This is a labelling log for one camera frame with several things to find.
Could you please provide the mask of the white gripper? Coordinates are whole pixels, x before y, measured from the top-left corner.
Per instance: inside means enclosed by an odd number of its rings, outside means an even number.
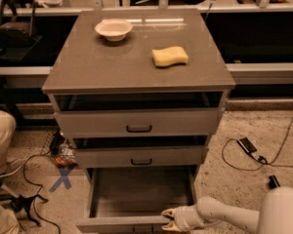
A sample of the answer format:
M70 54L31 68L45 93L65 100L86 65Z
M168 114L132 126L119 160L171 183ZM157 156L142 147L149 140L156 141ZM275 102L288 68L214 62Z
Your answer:
M196 206L182 206L164 210L161 215L173 218L173 221L170 221L162 226L163 231L185 232L203 227L205 225L205 220L198 212Z

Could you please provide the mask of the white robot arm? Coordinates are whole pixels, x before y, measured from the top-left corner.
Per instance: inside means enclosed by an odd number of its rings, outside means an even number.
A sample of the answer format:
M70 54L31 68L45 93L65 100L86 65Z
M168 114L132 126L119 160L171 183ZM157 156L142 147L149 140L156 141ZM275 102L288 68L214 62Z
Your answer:
M263 199L258 211L233 207L212 197L201 197L192 206L168 209L170 221L163 230L187 232L229 223L248 234L293 234L293 188L277 187Z

